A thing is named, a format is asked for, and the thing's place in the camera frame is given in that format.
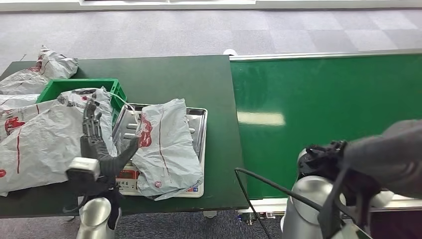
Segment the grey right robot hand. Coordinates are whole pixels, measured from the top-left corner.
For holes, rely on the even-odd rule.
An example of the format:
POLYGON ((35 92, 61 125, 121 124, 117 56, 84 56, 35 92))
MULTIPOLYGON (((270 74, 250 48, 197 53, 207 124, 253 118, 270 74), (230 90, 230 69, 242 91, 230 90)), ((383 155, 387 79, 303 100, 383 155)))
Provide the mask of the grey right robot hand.
POLYGON ((343 159, 350 167, 375 179, 395 194, 422 197, 422 121, 402 120, 379 135, 346 146, 343 159))

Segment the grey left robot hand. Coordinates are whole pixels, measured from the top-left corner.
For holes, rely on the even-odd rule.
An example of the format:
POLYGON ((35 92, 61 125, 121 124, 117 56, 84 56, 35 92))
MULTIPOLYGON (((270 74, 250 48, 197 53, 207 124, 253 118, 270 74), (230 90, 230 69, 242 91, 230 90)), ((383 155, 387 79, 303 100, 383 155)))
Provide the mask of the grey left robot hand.
POLYGON ((90 99, 83 113, 82 130, 80 138, 81 156, 96 159, 100 163, 100 171, 103 176, 116 177, 123 170, 129 160, 135 155, 139 148, 139 137, 134 137, 129 146, 118 156, 111 156, 103 140, 100 126, 101 113, 96 114, 98 104, 90 99))

